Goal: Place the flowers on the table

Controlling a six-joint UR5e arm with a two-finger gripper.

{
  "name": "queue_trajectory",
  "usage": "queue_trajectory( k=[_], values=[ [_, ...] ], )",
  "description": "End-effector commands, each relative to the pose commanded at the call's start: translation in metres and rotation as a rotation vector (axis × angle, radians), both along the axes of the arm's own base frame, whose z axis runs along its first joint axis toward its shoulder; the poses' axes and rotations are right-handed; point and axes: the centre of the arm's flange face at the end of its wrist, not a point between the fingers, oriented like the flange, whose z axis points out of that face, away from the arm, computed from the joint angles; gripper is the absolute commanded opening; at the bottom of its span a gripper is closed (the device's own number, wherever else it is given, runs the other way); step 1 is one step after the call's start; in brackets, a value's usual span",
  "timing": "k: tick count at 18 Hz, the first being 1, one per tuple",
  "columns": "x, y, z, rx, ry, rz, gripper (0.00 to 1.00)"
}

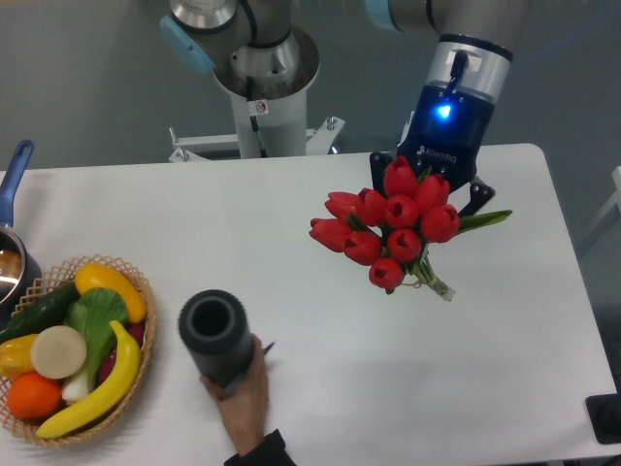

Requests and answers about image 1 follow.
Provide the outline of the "person's hand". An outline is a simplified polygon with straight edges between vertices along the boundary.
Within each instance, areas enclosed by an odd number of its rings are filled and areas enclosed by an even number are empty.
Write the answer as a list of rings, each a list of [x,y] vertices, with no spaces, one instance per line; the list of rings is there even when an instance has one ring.
[[[201,383],[215,402],[223,426],[239,457],[257,448],[265,438],[269,382],[261,340],[252,334],[253,358],[235,391],[227,398],[209,378]]]

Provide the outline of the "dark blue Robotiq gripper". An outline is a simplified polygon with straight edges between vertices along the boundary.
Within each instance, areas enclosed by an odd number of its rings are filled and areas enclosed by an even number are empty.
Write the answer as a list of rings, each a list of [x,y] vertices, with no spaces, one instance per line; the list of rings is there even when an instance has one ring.
[[[430,169],[455,191],[470,183],[470,201],[459,216],[474,216],[496,196],[476,175],[476,158],[503,89],[513,53],[459,34],[443,34],[398,154],[415,173]],[[373,189],[384,192],[392,153],[370,154]]]

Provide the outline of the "black sleeve forearm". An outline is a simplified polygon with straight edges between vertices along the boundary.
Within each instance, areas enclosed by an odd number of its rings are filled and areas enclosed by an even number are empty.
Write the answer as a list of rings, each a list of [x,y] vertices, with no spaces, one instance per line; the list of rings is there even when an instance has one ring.
[[[296,466],[286,450],[286,443],[278,429],[265,436],[264,440],[245,455],[234,454],[224,466]]]

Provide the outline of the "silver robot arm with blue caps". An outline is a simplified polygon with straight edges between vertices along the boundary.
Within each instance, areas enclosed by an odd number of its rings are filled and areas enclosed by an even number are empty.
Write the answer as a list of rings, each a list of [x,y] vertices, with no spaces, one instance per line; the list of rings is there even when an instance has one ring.
[[[436,39],[380,29],[359,1],[296,1],[292,13],[319,48],[310,121],[342,117],[345,151],[387,148],[418,98]],[[143,151],[161,161],[168,126],[222,134],[233,120],[212,79],[183,66],[160,33],[153,42],[159,101]],[[618,2],[533,3],[485,143],[540,147],[570,226],[582,227],[611,195],[620,163]]]

